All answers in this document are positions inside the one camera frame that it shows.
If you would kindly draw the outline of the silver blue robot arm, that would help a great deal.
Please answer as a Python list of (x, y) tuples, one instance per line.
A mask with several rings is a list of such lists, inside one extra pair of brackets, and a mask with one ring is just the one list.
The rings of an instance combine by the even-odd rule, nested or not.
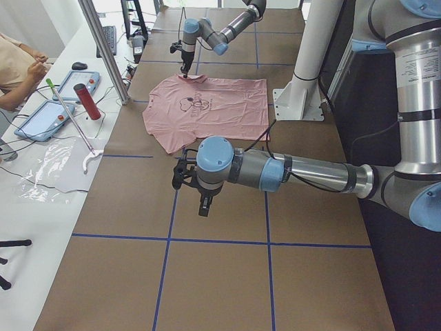
[(247, 6), (233, 21), (222, 30), (215, 30), (208, 18), (186, 19), (183, 26), (183, 36), (170, 46), (170, 52), (181, 52), (181, 73), (187, 78), (196, 49), (196, 42), (204, 40), (208, 46), (218, 55), (223, 55), (228, 50), (228, 45), (248, 26), (260, 21), (265, 13), (266, 0), (243, 1)]
[(201, 216), (208, 215), (224, 182), (274, 192), (295, 179), (327, 192), (353, 193), (420, 227), (440, 230), (440, 2), (357, 2), (352, 49), (394, 54), (400, 162), (354, 166), (234, 148), (223, 137), (208, 137), (192, 168)]

